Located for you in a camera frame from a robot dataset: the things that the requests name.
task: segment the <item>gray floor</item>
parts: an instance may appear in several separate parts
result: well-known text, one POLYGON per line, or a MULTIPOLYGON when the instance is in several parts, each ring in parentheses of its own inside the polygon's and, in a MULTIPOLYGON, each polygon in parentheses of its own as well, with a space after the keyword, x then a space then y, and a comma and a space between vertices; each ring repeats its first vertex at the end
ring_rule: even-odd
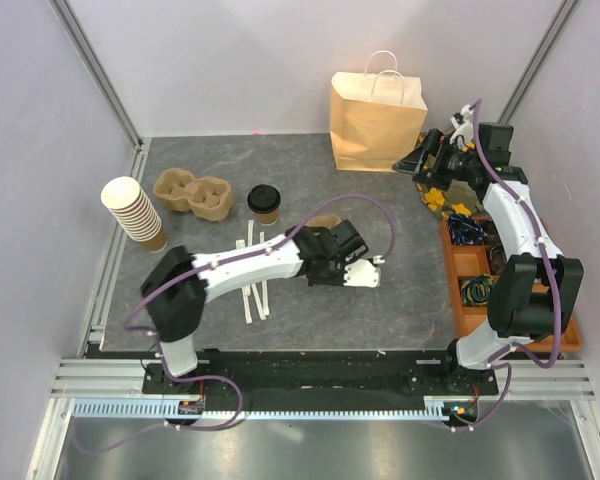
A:
MULTIPOLYGON (((156 202, 169 247, 184 244, 189 251, 202 253, 233 250, 236 239, 246 239, 247 221, 252 218, 246 196, 259 183, 275 185, 282 194, 281 217, 264 229, 267 238, 293 226, 318 203, 349 192, 375 197, 397 219, 396 249, 383 266, 379 288, 309 288, 299 278, 272 281, 271 316, 251 325, 244 320, 241 292, 230 292, 206 306, 195 336, 198 348, 444 348, 453 339, 438 221, 420 201, 410 177, 338 172, 329 137, 323 134, 154 139, 141 182, 152 199, 154 182, 170 167, 228 180, 236 204, 225 222, 212 223, 193 214, 165 211, 156 202)), ((389 228, 376 207, 355 200, 341 202, 329 212, 349 218, 372 254, 384 253, 389 228)), ((161 256, 127 241, 103 350, 149 348, 145 336, 123 331, 121 319, 140 300, 139 287, 161 256)), ((252 315, 257 318, 253 302, 252 315)), ((136 321, 147 324, 149 319, 143 313, 136 321)))
MULTIPOLYGON (((381 421, 247 421, 202 433, 158 429, 98 457, 69 447, 67 478, 592 480, 568 404, 550 405, 507 403, 475 432, 457 434, 381 421)), ((77 438, 87 448, 104 447, 151 422, 80 419, 77 438)))

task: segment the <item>black lid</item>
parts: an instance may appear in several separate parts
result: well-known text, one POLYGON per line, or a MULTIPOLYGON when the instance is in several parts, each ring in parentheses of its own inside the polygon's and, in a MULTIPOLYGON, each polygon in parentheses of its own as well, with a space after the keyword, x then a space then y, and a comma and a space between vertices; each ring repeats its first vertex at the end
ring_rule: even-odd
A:
POLYGON ((271 213, 280 206, 280 192, 271 185, 256 185, 249 192, 247 204, 254 213, 271 213))

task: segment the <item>paper bag handle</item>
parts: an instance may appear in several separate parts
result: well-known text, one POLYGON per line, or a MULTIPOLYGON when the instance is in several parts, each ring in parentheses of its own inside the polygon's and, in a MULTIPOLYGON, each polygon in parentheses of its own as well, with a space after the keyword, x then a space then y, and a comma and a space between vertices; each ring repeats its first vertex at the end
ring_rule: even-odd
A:
POLYGON ((369 58, 367 58, 367 64, 364 66, 365 77, 367 76, 367 71, 369 70, 369 63, 371 62, 371 59, 379 53, 386 53, 387 55, 391 55, 393 57, 393 69, 398 70, 398 59, 396 58, 396 56, 389 50, 378 50, 377 52, 373 52, 371 55, 369 55, 369 58))
POLYGON ((404 77, 402 76, 402 74, 400 72, 397 72, 396 70, 383 70, 378 75, 376 75, 376 78, 373 79, 373 85, 371 86, 371 91, 369 92, 369 100, 367 100, 368 102, 371 101, 371 97, 373 96, 373 91, 376 89, 376 82, 378 81, 380 76, 383 73, 389 73, 389 72, 393 73, 394 78, 396 75, 398 75, 402 79, 402 96, 400 96, 400 105, 402 105, 402 102, 404 102, 404 77))

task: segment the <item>gray tabletop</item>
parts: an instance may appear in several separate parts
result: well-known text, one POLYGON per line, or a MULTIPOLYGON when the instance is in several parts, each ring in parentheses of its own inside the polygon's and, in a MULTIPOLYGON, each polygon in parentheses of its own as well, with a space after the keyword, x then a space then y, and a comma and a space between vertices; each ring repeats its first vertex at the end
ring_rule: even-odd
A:
MULTIPOLYGON (((438 221, 420 201, 410 177, 393 173, 339 172, 328 135, 274 135, 159 138, 151 144, 141 184, 154 201, 169 244, 192 253, 233 250, 247 238, 253 218, 246 197, 269 183, 282 195, 280 218, 271 227, 256 223, 256 236, 269 239, 302 220, 319 203, 343 193, 373 196, 396 217, 393 255, 382 266, 379 288, 308 287, 301 278, 268 282, 270 316, 245 322, 242 293, 229 292, 206 305, 195 333, 196 347, 223 350, 444 348, 454 338, 438 221), (196 177, 228 180, 235 194, 229 217, 213 223, 192 213, 165 210, 153 184, 171 167, 196 177)), ((325 213, 348 218, 370 248, 382 254, 389 227, 382 213, 362 200, 343 201, 325 213)), ((150 340, 127 333, 122 318, 140 301, 139 287, 162 258, 127 240, 113 291, 102 349, 145 350, 150 340)), ((143 312, 135 323, 149 324, 143 312)))

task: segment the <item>wooden organizer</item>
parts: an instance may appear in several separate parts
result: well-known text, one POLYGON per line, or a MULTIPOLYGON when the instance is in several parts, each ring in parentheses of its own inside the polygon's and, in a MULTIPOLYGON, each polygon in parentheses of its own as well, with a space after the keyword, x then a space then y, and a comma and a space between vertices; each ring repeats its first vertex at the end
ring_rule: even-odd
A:
MULTIPOLYGON (((473 332, 482 322, 487 319, 487 307, 466 307, 462 305, 460 295, 460 283, 467 278, 477 277, 478 275, 491 275, 489 268, 488 254, 493 245, 453 245, 449 235, 447 219, 440 223, 440 237, 444 249, 444 261, 447 267, 447 280, 449 282, 449 293, 451 295, 451 307, 456 325, 456 334, 458 337, 464 337, 473 332)), ((498 280, 497 275, 491 275, 494 281, 498 280)), ((547 291, 548 287, 537 283, 533 290, 537 292, 547 291)), ((529 344, 529 348, 534 352, 551 352, 551 343, 553 335, 540 342, 529 344)), ((571 321, 567 330, 562 336, 562 352, 575 352, 582 348, 580 333, 576 325, 575 316, 571 316, 571 321)))

